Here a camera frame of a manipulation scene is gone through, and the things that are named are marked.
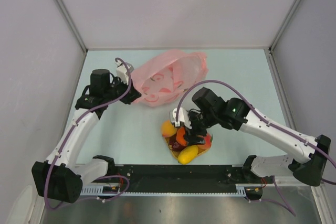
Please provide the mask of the fake small tangerine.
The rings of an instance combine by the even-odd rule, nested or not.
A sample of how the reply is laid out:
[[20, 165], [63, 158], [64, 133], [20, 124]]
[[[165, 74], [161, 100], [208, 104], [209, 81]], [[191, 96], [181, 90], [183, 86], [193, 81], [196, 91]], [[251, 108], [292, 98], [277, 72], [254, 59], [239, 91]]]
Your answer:
[[176, 141], [184, 146], [184, 147], [187, 147], [188, 146], [188, 143], [186, 141], [186, 139], [184, 138], [184, 135], [185, 135], [185, 128], [181, 127], [177, 130], [176, 132]]

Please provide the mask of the fake peach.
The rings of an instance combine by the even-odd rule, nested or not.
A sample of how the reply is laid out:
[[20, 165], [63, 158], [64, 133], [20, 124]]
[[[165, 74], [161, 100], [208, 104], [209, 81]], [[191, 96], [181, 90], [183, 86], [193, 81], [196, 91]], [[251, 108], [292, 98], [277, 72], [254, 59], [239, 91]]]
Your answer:
[[204, 137], [205, 143], [203, 145], [200, 145], [200, 148], [202, 148], [203, 150], [207, 150], [207, 149], [211, 148], [212, 140], [213, 140], [213, 136], [211, 134], [207, 133], [207, 135]]

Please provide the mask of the fake yellow fruit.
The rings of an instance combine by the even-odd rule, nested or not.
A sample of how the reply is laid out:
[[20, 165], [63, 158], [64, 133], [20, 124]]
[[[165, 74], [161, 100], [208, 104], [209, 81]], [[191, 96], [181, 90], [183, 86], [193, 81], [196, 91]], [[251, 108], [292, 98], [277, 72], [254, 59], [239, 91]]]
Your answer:
[[178, 155], [178, 162], [182, 165], [189, 164], [198, 156], [198, 146], [192, 145], [183, 149]]

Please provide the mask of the fake dark red apple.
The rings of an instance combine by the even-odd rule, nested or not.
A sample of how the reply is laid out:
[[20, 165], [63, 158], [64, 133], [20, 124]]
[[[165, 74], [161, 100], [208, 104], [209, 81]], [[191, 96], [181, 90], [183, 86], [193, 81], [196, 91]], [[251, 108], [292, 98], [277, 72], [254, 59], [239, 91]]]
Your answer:
[[173, 151], [180, 152], [182, 151], [185, 147], [181, 145], [176, 138], [171, 137], [169, 139], [169, 148]]

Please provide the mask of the woven bamboo tray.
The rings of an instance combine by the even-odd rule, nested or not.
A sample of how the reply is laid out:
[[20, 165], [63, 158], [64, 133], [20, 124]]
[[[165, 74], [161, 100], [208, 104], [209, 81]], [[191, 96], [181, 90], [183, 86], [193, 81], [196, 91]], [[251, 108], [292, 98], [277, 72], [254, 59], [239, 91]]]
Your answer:
[[182, 165], [189, 164], [195, 158], [205, 154], [211, 147], [213, 137], [209, 133], [205, 136], [204, 145], [182, 146], [176, 141], [176, 135], [164, 138], [172, 156]]

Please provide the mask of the fake orange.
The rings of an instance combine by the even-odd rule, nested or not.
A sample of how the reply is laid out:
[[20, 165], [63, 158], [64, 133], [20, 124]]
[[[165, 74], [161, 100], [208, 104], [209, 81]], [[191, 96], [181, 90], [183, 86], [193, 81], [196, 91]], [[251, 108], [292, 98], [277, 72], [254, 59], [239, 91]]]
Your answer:
[[161, 134], [164, 138], [171, 137], [175, 135], [177, 128], [170, 121], [165, 121], [161, 125]]

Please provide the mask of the pink plastic bag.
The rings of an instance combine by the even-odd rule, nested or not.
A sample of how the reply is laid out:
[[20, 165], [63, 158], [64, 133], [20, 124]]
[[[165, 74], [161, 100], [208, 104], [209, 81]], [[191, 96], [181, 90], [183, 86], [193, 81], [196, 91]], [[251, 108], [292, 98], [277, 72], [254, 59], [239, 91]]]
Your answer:
[[172, 103], [208, 73], [204, 52], [186, 53], [171, 49], [135, 68], [131, 73], [134, 88], [141, 97], [134, 104], [156, 107]]

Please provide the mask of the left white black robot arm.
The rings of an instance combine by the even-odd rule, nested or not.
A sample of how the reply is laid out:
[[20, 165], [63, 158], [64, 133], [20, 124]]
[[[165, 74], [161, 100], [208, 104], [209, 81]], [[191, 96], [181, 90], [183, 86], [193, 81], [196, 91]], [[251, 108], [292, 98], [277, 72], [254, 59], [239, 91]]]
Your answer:
[[32, 166], [37, 193], [44, 200], [74, 203], [84, 186], [101, 179], [110, 182], [118, 176], [113, 158], [96, 155], [80, 167], [76, 167], [76, 162], [89, 133], [108, 106], [118, 101], [131, 104], [141, 96], [130, 73], [128, 64], [118, 66], [116, 74], [107, 69], [92, 71], [89, 85], [76, 102], [69, 127], [46, 160]]

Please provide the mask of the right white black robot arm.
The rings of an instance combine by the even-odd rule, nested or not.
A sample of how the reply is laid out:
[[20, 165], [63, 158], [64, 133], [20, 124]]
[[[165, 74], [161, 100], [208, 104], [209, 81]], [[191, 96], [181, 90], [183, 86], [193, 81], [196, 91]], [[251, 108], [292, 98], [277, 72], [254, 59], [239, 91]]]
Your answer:
[[298, 181], [317, 187], [322, 182], [331, 140], [325, 135], [305, 135], [272, 121], [245, 99], [228, 101], [211, 89], [201, 88], [192, 101], [200, 109], [190, 113], [194, 130], [208, 129], [216, 124], [228, 130], [256, 136], [285, 152], [283, 156], [248, 156], [242, 169], [243, 179], [254, 183], [260, 177], [293, 175]]

